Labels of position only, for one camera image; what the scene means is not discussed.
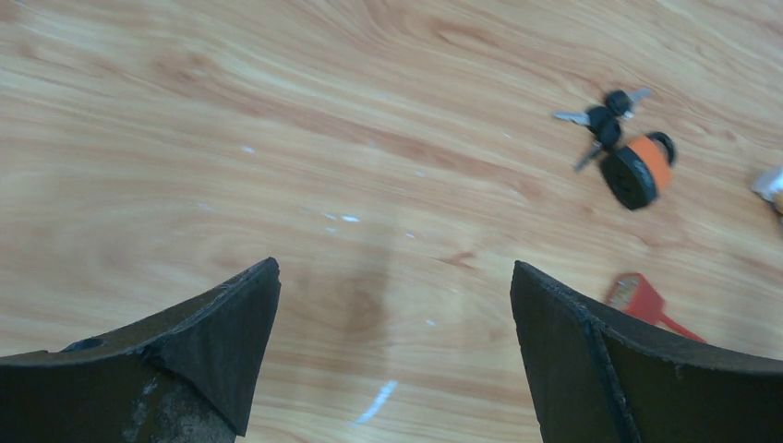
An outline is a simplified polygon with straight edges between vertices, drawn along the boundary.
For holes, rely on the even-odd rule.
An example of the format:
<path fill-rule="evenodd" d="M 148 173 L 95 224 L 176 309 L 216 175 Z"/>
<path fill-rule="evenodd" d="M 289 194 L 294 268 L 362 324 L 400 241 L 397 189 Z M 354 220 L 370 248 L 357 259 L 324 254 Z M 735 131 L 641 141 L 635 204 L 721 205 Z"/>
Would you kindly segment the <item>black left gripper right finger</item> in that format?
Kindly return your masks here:
<path fill-rule="evenodd" d="M 518 261 L 512 315 L 546 442 L 778 442 L 782 364 L 693 341 Z"/>

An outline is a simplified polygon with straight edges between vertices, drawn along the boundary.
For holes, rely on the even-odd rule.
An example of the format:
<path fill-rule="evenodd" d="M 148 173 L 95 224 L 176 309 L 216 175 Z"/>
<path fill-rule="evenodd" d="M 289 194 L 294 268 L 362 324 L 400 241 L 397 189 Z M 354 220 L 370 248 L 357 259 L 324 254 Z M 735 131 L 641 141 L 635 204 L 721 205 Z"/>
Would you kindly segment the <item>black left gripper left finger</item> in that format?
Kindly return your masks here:
<path fill-rule="evenodd" d="M 266 258 L 206 293 L 58 352 L 1 360 L 5 442 L 233 442 L 281 292 Z"/>

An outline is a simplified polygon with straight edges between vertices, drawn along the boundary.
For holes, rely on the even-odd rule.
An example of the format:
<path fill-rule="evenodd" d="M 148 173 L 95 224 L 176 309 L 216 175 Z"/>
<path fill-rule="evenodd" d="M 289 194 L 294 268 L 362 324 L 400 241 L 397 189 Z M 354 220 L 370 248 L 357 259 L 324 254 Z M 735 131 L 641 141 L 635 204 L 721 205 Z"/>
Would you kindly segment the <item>red cable lock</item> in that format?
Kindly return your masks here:
<path fill-rule="evenodd" d="M 666 301 L 639 272 L 619 275 L 610 285 L 604 303 L 653 326 L 663 326 L 693 341 L 705 342 L 665 313 Z"/>

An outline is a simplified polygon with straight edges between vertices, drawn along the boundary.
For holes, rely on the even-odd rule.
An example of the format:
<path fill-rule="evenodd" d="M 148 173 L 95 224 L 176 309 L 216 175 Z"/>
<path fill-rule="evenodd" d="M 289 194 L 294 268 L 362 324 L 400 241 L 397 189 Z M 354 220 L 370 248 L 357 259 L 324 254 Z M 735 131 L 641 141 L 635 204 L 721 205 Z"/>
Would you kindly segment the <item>orange black padlock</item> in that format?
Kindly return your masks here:
<path fill-rule="evenodd" d="M 640 210 L 656 201 L 668 186 L 676 159 L 671 137 L 651 132 L 610 152 L 599 169 L 619 203 L 627 210 Z"/>

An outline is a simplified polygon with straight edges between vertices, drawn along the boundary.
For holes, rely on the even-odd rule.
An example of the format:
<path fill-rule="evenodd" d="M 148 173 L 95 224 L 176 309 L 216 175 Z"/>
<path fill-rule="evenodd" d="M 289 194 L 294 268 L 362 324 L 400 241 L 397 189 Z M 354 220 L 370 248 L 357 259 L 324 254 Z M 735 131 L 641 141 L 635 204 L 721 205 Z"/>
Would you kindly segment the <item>black padlock keys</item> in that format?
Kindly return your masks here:
<path fill-rule="evenodd" d="M 651 92 L 648 87 L 631 91 L 613 90 L 604 96 L 602 104 L 586 111 L 560 111 L 552 114 L 557 119 L 586 127 L 594 136 L 588 152 L 574 165 L 574 171 L 582 171 L 601 151 L 615 147 L 622 134 L 620 120 L 631 119 L 634 116 L 634 107 Z"/>

